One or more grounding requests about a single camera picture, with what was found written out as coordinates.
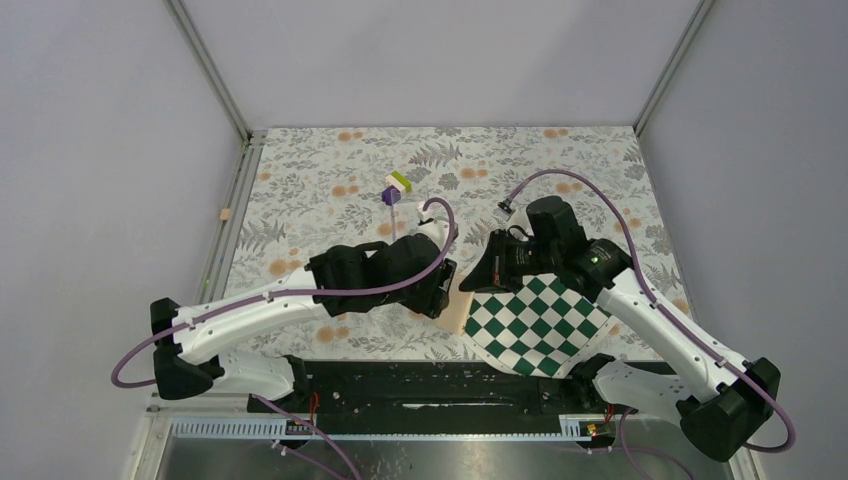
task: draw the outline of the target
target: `checkered pattern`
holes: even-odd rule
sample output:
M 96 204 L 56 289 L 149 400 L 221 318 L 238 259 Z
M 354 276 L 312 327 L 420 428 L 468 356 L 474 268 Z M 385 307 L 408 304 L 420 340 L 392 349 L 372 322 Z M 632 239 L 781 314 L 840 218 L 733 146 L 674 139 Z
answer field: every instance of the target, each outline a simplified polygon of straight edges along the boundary
M 555 275 L 540 275 L 515 295 L 475 295 L 464 338 L 501 370 L 562 378 L 613 324 Z

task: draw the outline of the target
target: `purple block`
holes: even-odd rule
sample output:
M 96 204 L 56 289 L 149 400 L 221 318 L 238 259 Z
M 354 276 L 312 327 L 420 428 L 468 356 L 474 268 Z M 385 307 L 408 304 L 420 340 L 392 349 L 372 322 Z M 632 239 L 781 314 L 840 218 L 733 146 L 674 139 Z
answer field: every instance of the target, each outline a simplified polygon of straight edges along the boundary
M 395 187 L 389 187 L 383 190 L 383 203 L 386 205 L 394 205 L 400 200 L 400 192 Z

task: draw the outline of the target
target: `white wall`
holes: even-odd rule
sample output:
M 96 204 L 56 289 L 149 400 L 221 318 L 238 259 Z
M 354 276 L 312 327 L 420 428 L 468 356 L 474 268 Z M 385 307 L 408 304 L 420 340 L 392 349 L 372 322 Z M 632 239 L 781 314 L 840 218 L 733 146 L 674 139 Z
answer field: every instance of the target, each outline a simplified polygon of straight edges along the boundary
M 783 373 L 798 444 L 770 480 L 848 473 L 846 20 L 839 0 L 719 2 L 642 139 L 698 320 Z
M 109 373 L 193 300 L 239 142 L 161 2 L 0 10 L 0 478 L 115 479 L 146 394 Z
M 186 0 L 253 128 L 633 124 L 698 0 Z

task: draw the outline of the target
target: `gray floor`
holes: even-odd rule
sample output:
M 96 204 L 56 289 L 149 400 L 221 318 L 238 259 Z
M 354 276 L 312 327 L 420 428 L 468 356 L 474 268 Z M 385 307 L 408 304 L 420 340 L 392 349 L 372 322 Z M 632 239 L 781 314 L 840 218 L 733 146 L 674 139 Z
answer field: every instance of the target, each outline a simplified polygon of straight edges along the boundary
M 676 427 L 658 421 L 628 422 L 628 444 L 658 448 L 675 455 L 696 478 L 732 478 L 725 464 L 715 463 L 695 450 Z M 624 453 L 586 455 L 558 448 L 574 444 L 543 442 L 343 442 L 342 449 L 369 479 L 630 479 L 640 478 Z M 160 480 L 279 480 L 331 479 L 321 470 L 294 458 L 281 457 L 268 442 L 250 440 L 172 439 Z M 322 441 L 301 452 L 349 476 L 345 464 Z M 687 478 L 672 463 L 653 456 L 635 455 L 657 480 Z

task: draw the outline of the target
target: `tabletop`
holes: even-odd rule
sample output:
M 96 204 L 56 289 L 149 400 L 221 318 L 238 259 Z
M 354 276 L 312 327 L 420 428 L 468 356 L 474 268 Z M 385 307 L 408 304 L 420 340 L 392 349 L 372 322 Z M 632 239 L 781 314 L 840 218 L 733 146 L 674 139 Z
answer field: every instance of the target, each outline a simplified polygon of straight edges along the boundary
M 449 258 L 459 272 L 466 271 L 482 254 L 489 232 L 504 224 L 496 204 L 544 168 L 580 173 L 613 200 L 633 233 L 646 275 L 688 313 L 671 242 L 630 127 L 271 129 L 226 295 L 270 283 L 334 245 L 391 242 L 415 226 L 415 205 L 431 196 L 446 199 L 455 212 L 459 237 Z M 380 198 L 392 171 L 412 183 L 412 193 L 394 210 Z M 590 238 L 625 247 L 611 212 L 574 179 L 541 177 L 513 206 L 552 194 L 572 204 Z M 659 359 L 627 326 L 612 325 L 584 349 L 591 352 L 581 353 Z M 239 349 L 305 359 L 480 360 L 458 335 L 400 305 L 284 327 Z

